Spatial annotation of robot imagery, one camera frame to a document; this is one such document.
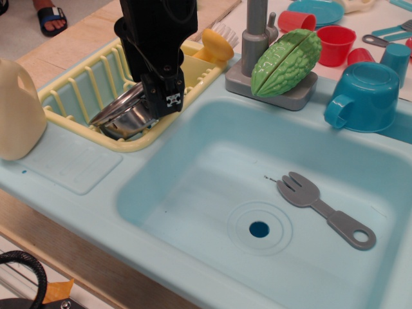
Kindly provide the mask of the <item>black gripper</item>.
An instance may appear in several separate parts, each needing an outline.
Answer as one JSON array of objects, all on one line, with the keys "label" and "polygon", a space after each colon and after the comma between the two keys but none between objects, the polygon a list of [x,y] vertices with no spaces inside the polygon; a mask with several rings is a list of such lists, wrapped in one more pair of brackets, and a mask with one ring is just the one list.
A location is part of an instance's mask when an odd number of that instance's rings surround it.
[{"label": "black gripper", "polygon": [[122,17],[115,23],[132,78],[142,84],[147,108],[155,119],[182,110],[185,78],[181,45],[197,29],[195,15],[184,23],[165,16],[135,21]]}]

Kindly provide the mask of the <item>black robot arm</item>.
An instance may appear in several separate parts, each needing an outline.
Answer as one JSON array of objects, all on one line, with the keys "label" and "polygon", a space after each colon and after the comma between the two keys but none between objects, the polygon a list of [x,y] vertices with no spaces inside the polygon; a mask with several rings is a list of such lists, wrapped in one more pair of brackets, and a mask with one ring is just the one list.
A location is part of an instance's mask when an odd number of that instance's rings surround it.
[{"label": "black robot arm", "polygon": [[114,31],[129,71],[142,84],[155,119],[183,107],[185,78],[181,45],[198,30],[196,1],[121,1],[123,16]]}]

